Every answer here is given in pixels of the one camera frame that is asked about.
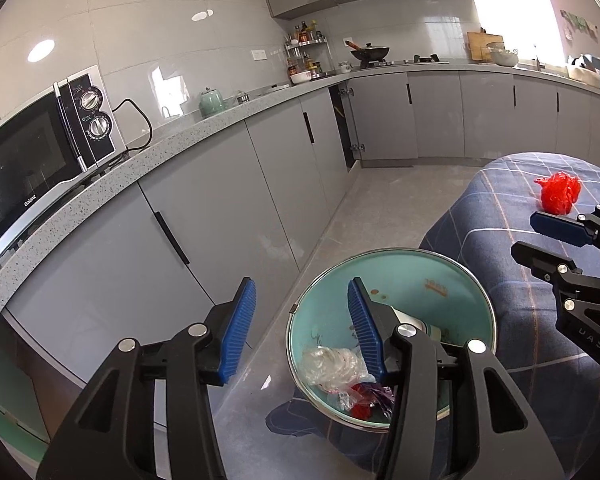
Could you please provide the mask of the red plastic bag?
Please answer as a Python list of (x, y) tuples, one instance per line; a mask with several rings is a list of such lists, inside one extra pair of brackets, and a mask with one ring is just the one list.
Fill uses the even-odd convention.
[(534, 182), (541, 188), (542, 209), (548, 214), (556, 214), (556, 216), (570, 214), (573, 205), (578, 201), (582, 188), (578, 177), (563, 171), (555, 172), (548, 177), (537, 178)]

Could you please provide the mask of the purple foil wrapper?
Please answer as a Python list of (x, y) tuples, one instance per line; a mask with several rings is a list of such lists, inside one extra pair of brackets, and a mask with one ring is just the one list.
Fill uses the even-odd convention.
[(376, 382), (359, 382), (350, 389), (352, 405), (349, 413), (361, 420), (375, 418), (388, 422), (394, 408), (394, 394), (389, 387)]

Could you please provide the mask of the blue plaid tablecloth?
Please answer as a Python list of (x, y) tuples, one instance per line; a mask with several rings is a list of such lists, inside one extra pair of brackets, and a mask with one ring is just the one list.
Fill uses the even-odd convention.
[(581, 193), (571, 213), (600, 205), (600, 167), (548, 153), (520, 153), (490, 162), (426, 233), (420, 246), (450, 257), (478, 278), (496, 319), (496, 356), (526, 396), (568, 477), (600, 443), (600, 366), (556, 330), (550, 284), (517, 264), (518, 240), (572, 259), (600, 277), (600, 251), (535, 233), (539, 178), (562, 171), (577, 177)]

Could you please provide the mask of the grey lower cabinets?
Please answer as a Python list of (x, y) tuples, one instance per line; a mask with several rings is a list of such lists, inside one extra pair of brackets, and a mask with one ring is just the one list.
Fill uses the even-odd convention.
[(55, 212), (0, 271), (0, 318), (87, 382), (125, 337), (168, 338), (252, 278), (257, 344), (340, 205), (344, 165), (318, 88), (161, 139)]

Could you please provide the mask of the white covered bowl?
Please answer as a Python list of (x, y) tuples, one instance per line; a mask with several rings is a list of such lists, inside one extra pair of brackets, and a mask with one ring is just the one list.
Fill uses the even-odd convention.
[(490, 42), (486, 45), (486, 50), (489, 52), (490, 60), (498, 66), (515, 67), (519, 62), (517, 52), (506, 49), (502, 42)]

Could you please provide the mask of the wooden cutting board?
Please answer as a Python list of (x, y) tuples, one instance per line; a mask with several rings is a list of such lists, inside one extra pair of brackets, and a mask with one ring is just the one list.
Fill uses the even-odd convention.
[(467, 33), (469, 57), (472, 62), (491, 63), (491, 51), (489, 44), (504, 44), (503, 37), (500, 35), (491, 35), (486, 32), (468, 32)]

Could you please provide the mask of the black wok with lid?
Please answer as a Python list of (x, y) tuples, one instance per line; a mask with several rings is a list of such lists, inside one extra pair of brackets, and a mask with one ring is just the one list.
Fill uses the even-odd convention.
[(351, 54), (360, 62), (362, 68), (370, 67), (374, 63), (384, 62), (390, 51), (389, 47), (376, 47), (371, 44), (361, 47), (350, 40), (346, 40), (344, 44), (351, 49)]

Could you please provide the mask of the silver black microwave oven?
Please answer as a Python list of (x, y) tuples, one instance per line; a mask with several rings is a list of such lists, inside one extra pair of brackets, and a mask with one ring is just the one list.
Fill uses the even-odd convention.
[(0, 258), (54, 203), (125, 152), (96, 65), (0, 118)]

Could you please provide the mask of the metal spice rack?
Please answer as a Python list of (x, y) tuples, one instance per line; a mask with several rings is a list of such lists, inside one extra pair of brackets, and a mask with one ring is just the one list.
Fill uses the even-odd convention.
[(302, 21), (294, 26), (285, 44), (287, 75), (296, 86), (323, 79), (334, 73), (332, 51), (317, 21)]

